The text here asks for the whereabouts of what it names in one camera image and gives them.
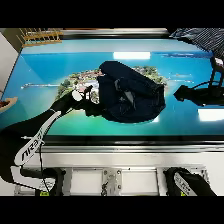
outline turquoise water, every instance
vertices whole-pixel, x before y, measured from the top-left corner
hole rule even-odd
[[[48,134],[74,136],[224,134],[224,120],[202,122],[198,114],[200,107],[187,100],[178,102],[173,96],[180,85],[192,87],[209,80],[212,71],[209,61],[211,55],[201,51],[189,51],[182,54],[192,54],[191,56],[169,57],[163,53],[151,52],[151,57],[147,60],[118,60],[130,67],[156,66],[160,75],[170,78],[165,96],[166,108],[154,122],[120,124],[102,117],[86,117],[83,111],[74,111],[57,120]],[[54,102],[57,87],[21,89],[24,84],[60,84],[69,74],[98,68],[106,60],[114,60],[113,52],[21,54],[3,95],[3,99],[17,96],[18,102],[0,114],[0,128],[37,116]]]

